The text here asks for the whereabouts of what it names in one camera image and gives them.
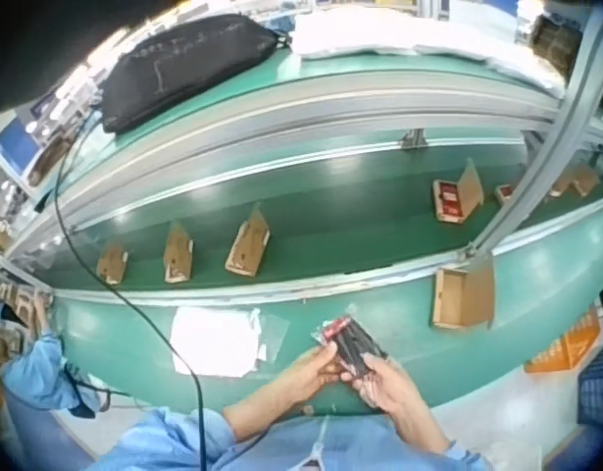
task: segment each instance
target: conveyor belt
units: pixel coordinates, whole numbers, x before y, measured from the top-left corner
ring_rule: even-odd
[[[468,158],[478,166],[486,205],[462,226],[439,223],[431,184],[458,180]],[[163,199],[78,233],[75,245],[94,267],[107,242],[118,241],[129,252],[120,289],[219,288],[359,272],[466,245],[499,207],[494,188],[516,180],[525,161],[522,145],[481,144],[313,162]],[[272,238],[259,277],[246,280],[224,264],[256,202]],[[163,280],[173,221],[194,238],[194,276],[180,285]],[[38,252],[40,263],[52,263],[35,272],[40,280],[55,288],[102,289],[65,244],[50,247]]]
[[[500,377],[567,330],[603,286],[603,209],[547,238],[499,255],[496,314],[485,328],[455,333],[429,327],[432,278],[378,289],[282,303],[236,306],[290,322],[275,364],[240,380],[203,378],[207,407],[221,409],[251,393],[310,347],[309,332],[353,303],[377,340],[437,405]],[[171,307],[145,311],[167,335]],[[135,313],[121,305],[58,299],[66,354],[113,387],[156,405],[187,412],[195,404],[188,376],[175,373],[171,355]],[[369,411],[344,387],[330,388],[317,413]]]
[[[542,91],[467,60],[363,55],[300,63],[282,51],[112,142],[61,200],[80,225],[189,183],[200,166],[235,159],[240,168],[264,149],[410,127],[546,131],[557,109]],[[10,256],[38,246],[30,234],[56,236],[55,223],[46,211]]]

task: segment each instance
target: hand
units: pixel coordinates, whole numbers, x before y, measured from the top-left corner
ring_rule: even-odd
[[[334,342],[306,351],[273,381],[273,387],[291,405],[310,399],[323,386],[338,381],[341,368],[334,361],[336,352]]]
[[[342,373],[342,380],[351,382],[366,403],[388,414],[404,443],[423,451],[444,453],[450,446],[449,440],[408,373],[400,366],[368,353],[363,358],[372,372],[364,379],[355,380],[350,373]]]
[[[354,379],[350,373],[341,374],[345,383],[351,383],[364,402],[379,407],[388,414],[407,409],[422,400],[417,385],[399,365],[365,353],[364,362],[372,371],[364,379]]]
[[[239,442],[255,437],[291,407],[308,400],[323,386],[338,381],[333,361],[336,345],[318,346],[301,355],[274,381],[223,410]]]

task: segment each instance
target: blue sleeve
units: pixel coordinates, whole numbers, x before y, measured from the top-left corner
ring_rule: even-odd
[[[23,356],[3,365],[0,377],[12,393],[25,391],[22,397],[46,394],[54,389],[61,360],[61,342],[46,331]]]
[[[208,409],[203,412],[209,467],[236,444],[236,439],[222,415]],[[199,453],[197,411],[184,415],[162,407],[129,429],[88,471],[199,470]]]
[[[467,465],[467,469],[473,471],[492,471],[493,467],[488,460],[479,453],[471,453],[457,442],[452,442],[451,446],[445,451],[445,456]]]

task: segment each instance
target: wrist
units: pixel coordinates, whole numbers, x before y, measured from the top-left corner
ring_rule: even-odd
[[[423,399],[409,401],[388,416],[406,444],[436,454],[443,454],[451,445]]]

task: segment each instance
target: black cable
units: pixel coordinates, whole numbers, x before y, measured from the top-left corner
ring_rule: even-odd
[[[93,111],[90,112],[89,116],[81,124],[81,126],[78,130],[79,132],[84,128],[85,124],[87,123],[87,120],[89,120],[91,118],[91,116],[93,116],[93,114],[94,114]],[[71,149],[68,152],[68,154],[71,154],[71,150],[74,149],[75,145],[78,143],[77,149],[74,152],[72,152],[73,162],[71,165],[74,164],[75,157],[78,154],[78,152],[80,151],[81,147],[83,146],[83,143],[87,140],[87,138],[91,135],[92,131],[95,129],[96,129],[96,126],[92,126],[89,130],[87,130],[87,132],[85,133],[85,135],[83,137],[78,136],[75,139],[73,146],[71,147]],[[59,172],[57,173],[57,181],[55,183],[55,214],[57,215],[57,221],[59,222],[59,227],[64,236],[64,240],[68,244],[68,247],[70,248],[71,252],[73,253],[73,256],[75,257],[76,261],[81,266],[81,268],[83,268],[83,270],[85,270],[85,272],[87,272],[87,274],[90,277],[92,277],[97,283],[99,283],[102,287],[104,287],[106,290],[110,291],[115,297],[120,299],[125,305],[127,305],[128,307],[133,309],[133,311],[135,311],[150,326],[150,328],[153,329],[155,334],[157,334],[157,336],[166,344],[166,346],[169,348],[169,350],[179,360],[181,360],[185,366],[187,366],[188,370],[190,371],[190,376],[192,377],[192,380],[194,381],[194,385],[196,386],[196,395],[197,395],[197,402],[198,402],[198,404],[197,404],[198,419],[199,419],[199,444],[200,444],[200,448],[201,448],[199,450],[200,451],[200,464],[201,464],[200,469],[202,471],[205,471],[207,469],[207,459],[206,459],[207,452],[205,449],[205,424],[204,424],[204,418],[203,418],[203,415],[204,415],[203,414],[203,392],[201,390],[201,383],[199,382],[198,376],[196,375],[196,373],[194,373],[194,371],[192,371],[192,368],[189,366],[189,364],[183,359],[183,357],[179,354],[179,352],[176,351],[175,347],[170,343],[170,341],[166,338],[166,336],[162,333],[162,331],[159,330],[159,328],[155,325],[155,323],[153,321],[151,321],[151,319],[146,314],[144,314],[144,312],[142,312],[142,310],[140,308],[135,306],[131,301],[129,301],[126,297],[124,297],[117,289],[115,289],[114,287],[109,285],[102,278],[98,277],[96,275],[96,273],[94,271],[92,271],[85,264],[85,262],[83,261],[81,256],[76,251],[75,246],[73,245],[73,242],[70,239],[68,231],[66,230],[66,225],[64,223],[64,219],[63,219],[61,211],[59,209],[59,186],[61,184],[62,174],[64,173],[64,167],[66,165],[67,158],[68,158],[68,155],[65,155],[62,159],[62,162],[59,166]]]

